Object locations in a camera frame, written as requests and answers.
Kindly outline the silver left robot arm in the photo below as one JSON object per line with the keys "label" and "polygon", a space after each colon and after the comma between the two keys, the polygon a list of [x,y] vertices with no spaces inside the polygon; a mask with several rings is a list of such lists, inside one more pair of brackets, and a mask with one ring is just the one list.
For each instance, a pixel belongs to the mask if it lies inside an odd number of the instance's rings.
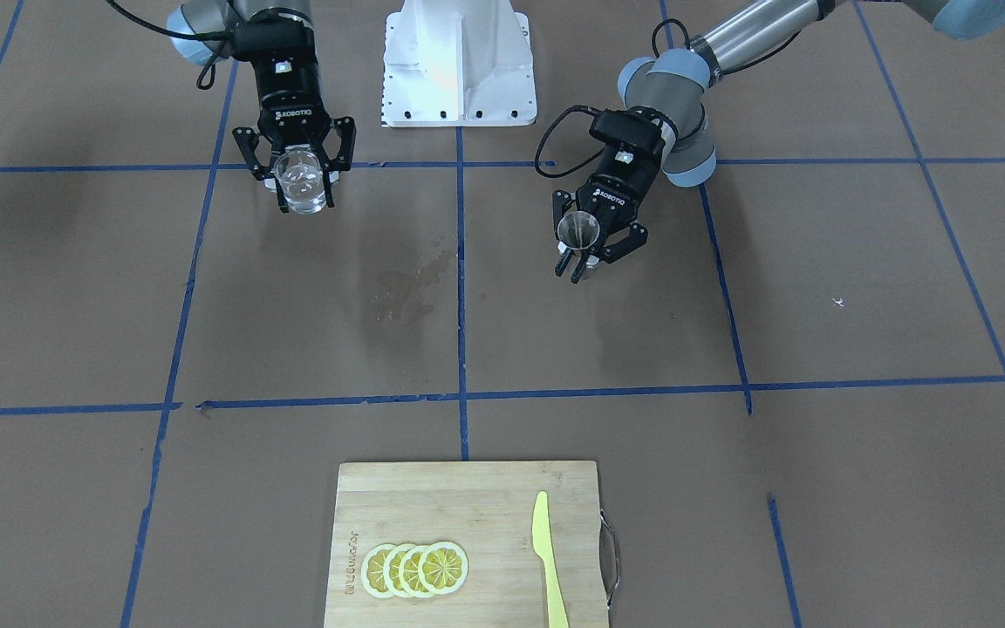
{"label": "silver left robot arm", "polygon": [[601,147],[582,186],[553,195],[554,273],[578,283],[587,270],[645,246],[639,206],[654,180],[664,174],[677,187],[697,187],[717,167],[708,89],[776,55],[835,8],[834,1],[750,1],[681,46],[632,59],[617,79],[619,110],[571,106],[590,116]]}

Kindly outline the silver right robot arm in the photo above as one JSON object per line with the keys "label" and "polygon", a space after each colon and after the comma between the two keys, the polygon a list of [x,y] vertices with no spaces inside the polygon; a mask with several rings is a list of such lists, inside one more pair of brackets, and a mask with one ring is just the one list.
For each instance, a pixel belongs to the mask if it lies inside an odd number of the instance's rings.
{"label": "silver right robot arm", "polygon": [[254,72],[259,119],[232,136],[252,176],[283,212],[334,207],[332,184],[352,168],[354,119],[325,107],[307,1],[188,1],[165,24],[174,48],[211,74],[234,59]]}

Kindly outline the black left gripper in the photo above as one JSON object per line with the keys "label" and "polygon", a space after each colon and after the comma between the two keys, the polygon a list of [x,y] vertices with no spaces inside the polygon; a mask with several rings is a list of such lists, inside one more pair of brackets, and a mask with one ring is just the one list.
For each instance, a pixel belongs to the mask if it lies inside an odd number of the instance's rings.
{"label": "black left gripper", "polygon": [[[639,225],[638,212],[649,189],[649,155],[606,147],[598,154],[598,166],[583,186],[574,192],[554,192],[554,234],[558,220],[574,210],[595,215],[602,228],[598,245],[591,248],[590,254],[574,255],[572,283],[591,281],[601,263],[615,263],[646,245],[647,230]],[[558,246],[558,254],[554,273],[561,277],[571,265],[573,250]]]}

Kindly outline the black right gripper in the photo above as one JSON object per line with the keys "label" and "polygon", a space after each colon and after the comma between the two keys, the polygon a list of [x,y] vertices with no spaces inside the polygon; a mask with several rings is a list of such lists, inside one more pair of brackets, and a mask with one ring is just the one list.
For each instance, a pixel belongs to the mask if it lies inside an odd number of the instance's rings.
{"label": "black right gripper", "polygon": [[256,155],[259,140],[271,146],[271,159],[288,147],[308,148],[318,156],[323,191],[319,207],[334,208],[332,186],[339,172],[352,168],[356,139],[355,120],[351,116],[332,118],[326,110],[318,61],[250,61],[256,81],[259,119],[255,128],[236,127],[232,135],[248,171],[258,181],[270,179],[283,214],[291,211],[284,194],[284,184],[272,174],[272,165],[263,164]]}

